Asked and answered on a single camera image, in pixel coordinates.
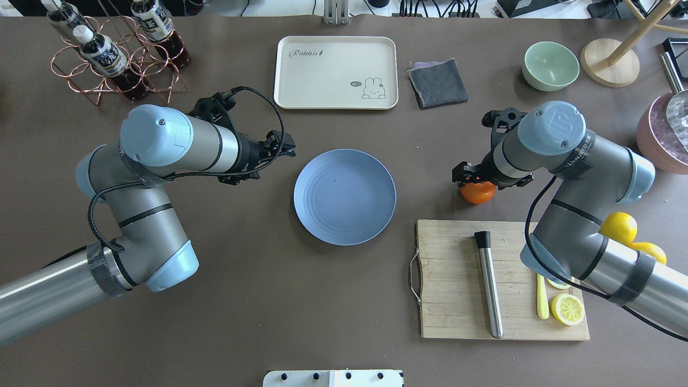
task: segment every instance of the mint green bowl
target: mint green bowl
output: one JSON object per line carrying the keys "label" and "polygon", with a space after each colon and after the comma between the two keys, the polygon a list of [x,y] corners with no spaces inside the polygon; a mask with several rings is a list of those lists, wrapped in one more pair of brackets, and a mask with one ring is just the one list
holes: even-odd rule
{"label": "mint green bowl", "polygon": [[569,86],[581,70],[571,50],[559,43],[541,41],[526,51],[522,71],[528,84],[543,92],[553,92]]}

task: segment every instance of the wooden cutting board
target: wooden cutting board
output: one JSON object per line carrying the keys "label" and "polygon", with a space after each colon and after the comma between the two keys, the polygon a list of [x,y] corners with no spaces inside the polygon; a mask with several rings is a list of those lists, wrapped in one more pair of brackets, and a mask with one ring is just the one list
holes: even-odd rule
{"label": "wooden cutting board", "polygon": [[[550,314],[537,317],[535,273],[521,263],[525,245],[522,222],[419,220],[416,228],[420,262],[421,336],[445,339],[494,339],[489,333],[485,290],[473,234],[491,234],[497,292],[504,336],[500,340],[590,339],[588,320],[566,326]],[[582,292],[546,284],[548,301]]]}

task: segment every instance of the gray cloth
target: gray cloth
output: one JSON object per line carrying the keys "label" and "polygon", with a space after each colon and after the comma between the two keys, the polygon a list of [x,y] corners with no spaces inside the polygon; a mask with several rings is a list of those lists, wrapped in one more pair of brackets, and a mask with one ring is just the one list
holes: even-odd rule
{"label": "gray cloth", "polygon": [[469,99],[454,58],[445,62],[416,62],[408,73],[423,108]]}

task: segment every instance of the copper wire rack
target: copper wire rack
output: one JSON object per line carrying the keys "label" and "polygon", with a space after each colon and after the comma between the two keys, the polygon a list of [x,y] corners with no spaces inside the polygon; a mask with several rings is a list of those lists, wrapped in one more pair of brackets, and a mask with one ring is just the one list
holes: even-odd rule
{"label": "copper wire rack", "polygon": [[[111,0],[107,1],[113,9],[117,10]],[[141,82],[145,84],[148,93],[157,94],[165,105],[170,104],[173,93],[188,90],[179,67],[173,62],[176,56],[170,57],[168,51],[160,45],[164,41],[157,44],[150,42],[145,35],[140,33],[140,27],[133,17],[119,13],[110,15],[102,0],[98,0],[98,3],[107,15],[107,20],[100,24],[92,17],[84,17],[84,19],[93,31],[109,36],[126,55],[131,70],[140,76],[139,83],[129,90],[119,90],[79,54],[78,45],[64,38],[62,40],[66,46],[50,60],[50,69],[53,74],[65,79],[67,86],[73,92],[83,95],[94,106],[100,106],[103,94],[129,92]]]}

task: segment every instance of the robotic arm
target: robotic arm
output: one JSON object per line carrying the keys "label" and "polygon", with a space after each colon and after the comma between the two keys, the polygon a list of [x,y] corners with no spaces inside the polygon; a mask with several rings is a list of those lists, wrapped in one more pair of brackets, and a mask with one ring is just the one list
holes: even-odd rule
{"label": "robotic arm", "polygon": [[198,174],[236,185],[259,178],[257,169],[276,157],[294,156],[296,145],[283,131],[255,141],[234,130],[228,110],[237,90],[249,89],[202,98],[189,114],[135,107],[119,144],[102,145],[79,163],[78,186],[90,198],[105,190],[98,200],[109,205],[122,235],[108,242],[94,228],[101,242],[0,287],[0,346],[139,284],[162,291],[196,272],[191,241],[162,185]]}
{"label": "robotic arm", "polygon": [[530,236],[549,270],[528,246],[522,262],[553,280],[578,278],[609,301],[688,335],[688,277],[597,232],[613,205],[636,202],[649,190],[650,161],[597,136],[574,106],[561,101],[529,114],[492,111],[483,125],[493,128],[490,152],[477,166],[455,167],[453,182],[522,187],[541,167],[563,181]]}

